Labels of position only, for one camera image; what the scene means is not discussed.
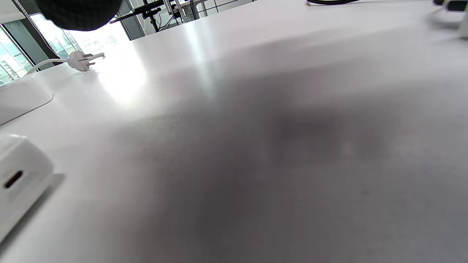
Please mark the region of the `person's right hand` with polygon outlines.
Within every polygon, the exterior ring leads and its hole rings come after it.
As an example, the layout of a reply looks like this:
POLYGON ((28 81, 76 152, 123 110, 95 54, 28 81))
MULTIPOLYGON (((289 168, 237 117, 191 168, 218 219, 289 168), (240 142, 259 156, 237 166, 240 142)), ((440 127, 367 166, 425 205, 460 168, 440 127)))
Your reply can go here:
POLYGON ((94 31, 117 14, 121 0, 36 0, 42 15, 61 29, 94 31))

